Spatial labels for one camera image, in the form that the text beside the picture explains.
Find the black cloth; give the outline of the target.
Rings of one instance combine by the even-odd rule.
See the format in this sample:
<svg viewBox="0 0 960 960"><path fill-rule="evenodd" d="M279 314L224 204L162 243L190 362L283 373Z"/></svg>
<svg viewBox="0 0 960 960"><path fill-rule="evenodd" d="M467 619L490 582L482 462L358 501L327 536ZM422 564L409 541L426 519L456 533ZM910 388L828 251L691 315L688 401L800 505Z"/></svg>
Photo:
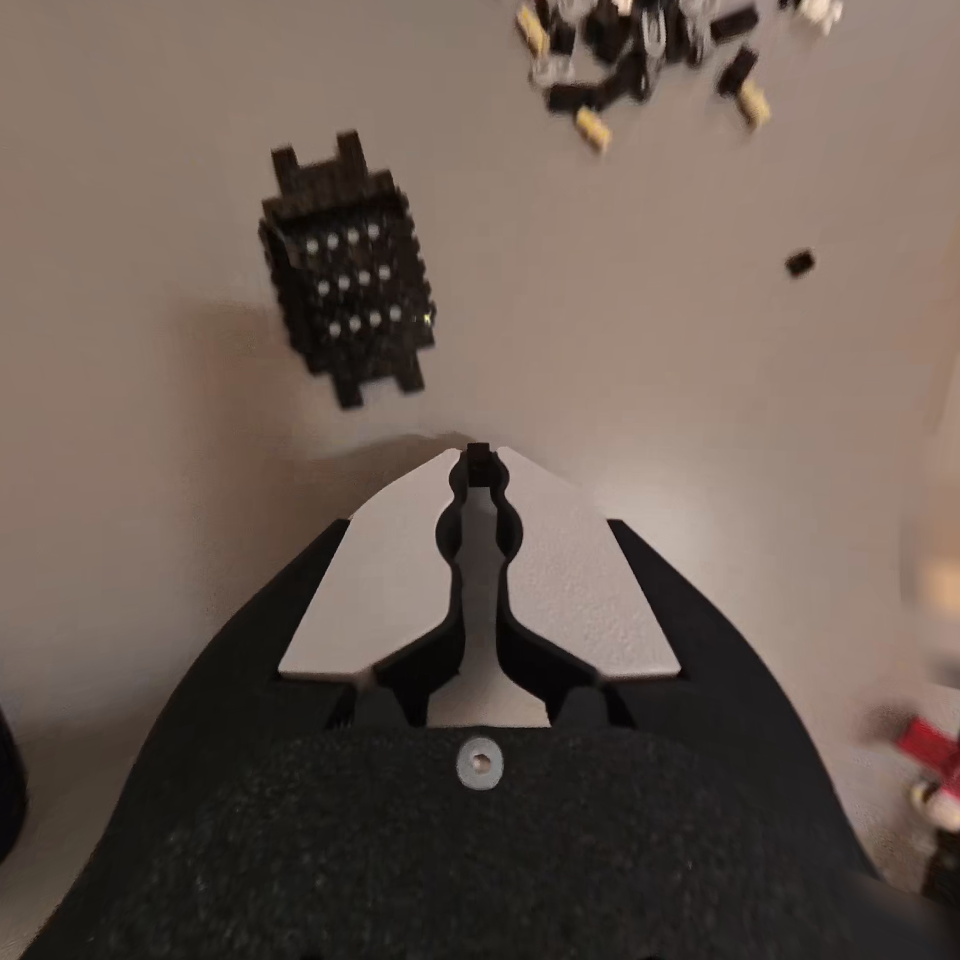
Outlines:
<svg viewBox="0 0 960 960"><path fill-rule="evenodd" d="M1 712L1 861L17 844L27 809L27 771L10 725Z"/></svg>

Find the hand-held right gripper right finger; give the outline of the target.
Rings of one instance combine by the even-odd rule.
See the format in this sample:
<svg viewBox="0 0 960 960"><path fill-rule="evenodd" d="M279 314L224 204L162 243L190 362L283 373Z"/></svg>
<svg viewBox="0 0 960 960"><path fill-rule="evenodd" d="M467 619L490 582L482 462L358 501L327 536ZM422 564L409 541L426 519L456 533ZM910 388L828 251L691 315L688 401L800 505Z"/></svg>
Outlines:
<svg viewBox="0 0 960 960"><path fill-rule="evenodd" d="M678 655L610 522L580 487L495 450L495 645L508 679L554 726L570 693L682 677Z"/></svg>

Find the pile of small bricks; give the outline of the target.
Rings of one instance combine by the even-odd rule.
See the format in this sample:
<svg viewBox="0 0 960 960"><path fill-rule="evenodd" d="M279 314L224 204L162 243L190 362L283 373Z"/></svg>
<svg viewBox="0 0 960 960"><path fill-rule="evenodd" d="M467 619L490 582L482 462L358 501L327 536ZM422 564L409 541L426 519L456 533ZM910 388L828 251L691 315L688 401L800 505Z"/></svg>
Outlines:
<svg viewBox="0 0 960 960"><path fill-rule="evenodd" d="M570 117L604 153L612 134L603 114L614 104L647 102L666 67L701 68L760 23L756 2L718 9L707 1L536 1L522 2L514 22L547 111Z"/></svg>

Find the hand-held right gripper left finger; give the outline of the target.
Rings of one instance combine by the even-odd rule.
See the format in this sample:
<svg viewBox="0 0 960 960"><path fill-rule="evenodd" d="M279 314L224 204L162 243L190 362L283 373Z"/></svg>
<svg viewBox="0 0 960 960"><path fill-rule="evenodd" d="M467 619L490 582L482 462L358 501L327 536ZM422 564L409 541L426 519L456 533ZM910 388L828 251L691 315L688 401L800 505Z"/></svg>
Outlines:
<svg viewBox="0 0 960 960"><path fill-rule="evenodd" d="M457 555L468 466L465 451L444 450L354 511L280 677L389 690L411 726L426 725L466 649Z"/></svg>

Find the black brick chassis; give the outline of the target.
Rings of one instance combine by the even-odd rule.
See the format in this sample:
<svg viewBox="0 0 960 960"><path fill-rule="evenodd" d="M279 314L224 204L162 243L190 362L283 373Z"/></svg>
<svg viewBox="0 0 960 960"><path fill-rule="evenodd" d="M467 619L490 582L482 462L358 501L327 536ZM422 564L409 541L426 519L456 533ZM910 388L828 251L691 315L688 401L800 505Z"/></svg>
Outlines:
<svg viewBox="0 0 960 960"><path fill-rule="evenodd" d="M328 159L304 164L292 146L270 157L277 192L258 236L291 349L329 377L343 410L376 381L421 393L437 306L406 194L369 168L354 129Z"/></svg>

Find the red toy minifigure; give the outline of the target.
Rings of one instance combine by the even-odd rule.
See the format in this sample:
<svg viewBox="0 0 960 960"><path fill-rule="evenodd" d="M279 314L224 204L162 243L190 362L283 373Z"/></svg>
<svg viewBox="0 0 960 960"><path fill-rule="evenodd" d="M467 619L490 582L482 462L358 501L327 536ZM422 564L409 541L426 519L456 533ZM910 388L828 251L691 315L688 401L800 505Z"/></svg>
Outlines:
<svg viewBox="0 0 960 960"><path fill-rule="evenodd" d="M959 796L959 741L956 737L915 715L894 739L894 747L933 775L947 794Z"/></svg>

